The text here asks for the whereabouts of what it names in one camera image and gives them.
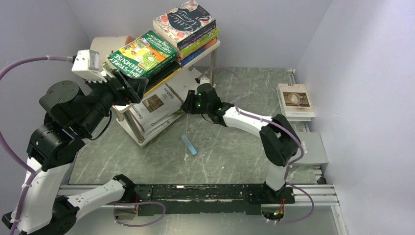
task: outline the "cylindrical container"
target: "cylindrical container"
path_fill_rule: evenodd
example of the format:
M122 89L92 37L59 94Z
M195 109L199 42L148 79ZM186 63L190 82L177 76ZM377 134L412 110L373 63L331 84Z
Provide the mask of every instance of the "cylindrical container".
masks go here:
M99 52L99 64L107 60L107 56L121 47L134 41L131 36L96 37L91 43L91 50Z

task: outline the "gray marble surface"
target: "gray marble surface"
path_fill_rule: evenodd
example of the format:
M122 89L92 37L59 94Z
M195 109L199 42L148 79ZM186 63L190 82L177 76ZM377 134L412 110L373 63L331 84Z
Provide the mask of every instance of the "gray marble surface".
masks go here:
M278 83L288 83L286 70L232 68L244 81L240 108L267 116L281 112ZM241 94L237 78L230 72L216 72L216 91L223 101L234 103ZM99 133L106 124L96 129ZM304 131L300 122L291 123ZM198 153L192 156L181 135L187 134ZM146 148L139 147L113 120L96 141L88 141L75 162L70 184L104 184L117 174L137 184L239 184L263 183L268 159L259 138L234 128L211 124L200 115L183 115L167 127ZM315 184L312 166L295 166L289 181Z

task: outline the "blue strip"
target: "blue strip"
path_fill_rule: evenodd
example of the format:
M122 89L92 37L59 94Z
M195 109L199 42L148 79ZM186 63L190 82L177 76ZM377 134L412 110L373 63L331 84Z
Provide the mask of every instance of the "blue strip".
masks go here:
M192 155L196 155L197 151L196 151L195 147L192 145L192 143L190 142L190 140L187 137L187 135L183 134L182 135L182 139L186 143L186 145L189 148L189 150L192 153Z

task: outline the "black and white robotic arm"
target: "black and white robotic arm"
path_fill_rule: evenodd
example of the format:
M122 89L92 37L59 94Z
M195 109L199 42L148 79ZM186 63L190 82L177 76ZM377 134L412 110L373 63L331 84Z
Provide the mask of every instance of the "black and white robotic arm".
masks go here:
M57 197L65 173L85 145L82 139L92 139L92 132L104 117L111 115L113 105L140 103L145 92L147 79L129 78L117 70L102 76L98 72L98 56L91 50L79 51L72 68L91 87L89 95L84 95L75 82L62 81L50 87L39 101L46 117L44 125L32 134L27 149L27 164L36 171L36 177L31 185L23 185L28 191L17 226L21 235L63 235L77 220L103 205L135 201L136 185L124 175L82 194ZM297 144L274 126L243 116L234 105L222 102L205 79L199 83L196 91L188 92L182 109L190 114L206 114L213 123L261 138L270 160L264 183L267 202L279 203L275 199L285 189L284 174L289 159L298 150ZM255 116L276 122L295 135L282 115ZM16 210L5 214L2 221L11 228L16 222Z

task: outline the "white book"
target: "white book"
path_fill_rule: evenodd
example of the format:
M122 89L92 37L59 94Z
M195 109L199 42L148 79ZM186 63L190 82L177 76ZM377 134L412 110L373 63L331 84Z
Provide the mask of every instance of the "white book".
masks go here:
M316 115L304 84L278 84L281 112L289 121L311 121Z
M144 137L150 136L157 129L181 115L182 98L167 84L163 84L145 100L135 104L128 112L131 112L138 128Z

